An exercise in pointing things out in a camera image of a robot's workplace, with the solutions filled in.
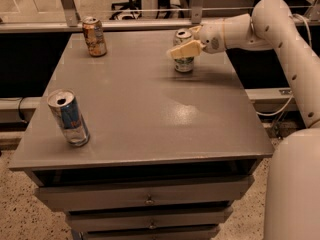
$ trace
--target speckled floor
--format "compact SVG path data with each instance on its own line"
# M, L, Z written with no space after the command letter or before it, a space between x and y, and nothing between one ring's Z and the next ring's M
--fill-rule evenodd
M8 164L14 150L0 157L0 239L70 240L71 231L62 213L53 213L33 196L35 184L22 172L11 172ZM234 212L216 240L262 239L266 178L270 159L254 173L255 182L246 195L233 204Z

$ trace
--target can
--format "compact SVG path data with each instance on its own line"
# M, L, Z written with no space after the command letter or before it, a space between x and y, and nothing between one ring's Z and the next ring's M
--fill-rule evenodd
M107 45L100 20L91 16L86 17L82 23L82 31L91 56L99 57L107 53Z
M72 90L59 89L47 99L48 106L64 137L73 146L82 146L89 141L90 134Z
M193 34L190 29L181 28L174 34L173 45L180 45L193 40ZM175 70L178 72L190 72L194 68L194 57L175 59Z

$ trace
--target drawer handle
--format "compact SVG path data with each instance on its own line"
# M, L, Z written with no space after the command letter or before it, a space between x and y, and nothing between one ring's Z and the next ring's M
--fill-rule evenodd
M149 226L149 229L156 229L157 226L154 224L154 222L151 222L150 226Z
M154 205L155 201L152 200L152 196L148 195L148 199L144 202L146 205Z

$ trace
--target brown can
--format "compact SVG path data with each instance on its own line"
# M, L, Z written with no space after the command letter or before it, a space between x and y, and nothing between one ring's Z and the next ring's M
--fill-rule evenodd
M82 30L89 54L99 57L107 53L106 41L103 36L102 23L94 17L86 17L83 20Z

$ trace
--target white cable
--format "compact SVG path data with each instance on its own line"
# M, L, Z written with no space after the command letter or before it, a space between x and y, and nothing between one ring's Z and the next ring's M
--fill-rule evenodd
M291 95L291 97L287 100L286 104L284 104L284 105L282 106L282 108L280 108L278 111L276 111L276 112L274 112L274 113L265 114L265 113L257 112L257 114L258 114L259 116L275 116L275 115L281 113L283 110L285 110L285 108L289 105L289 103L290 103L290 101L292 100L292 98L293 98L293 95Z
M311 32L310 32L309 24L308 24L306 18L303 17L300 14L293 14L293 16L298 18L298 19L300 19L300 20L302 20L304 25L306 26L306 29L307 29L307 32L308 32L309 46L312 49Z

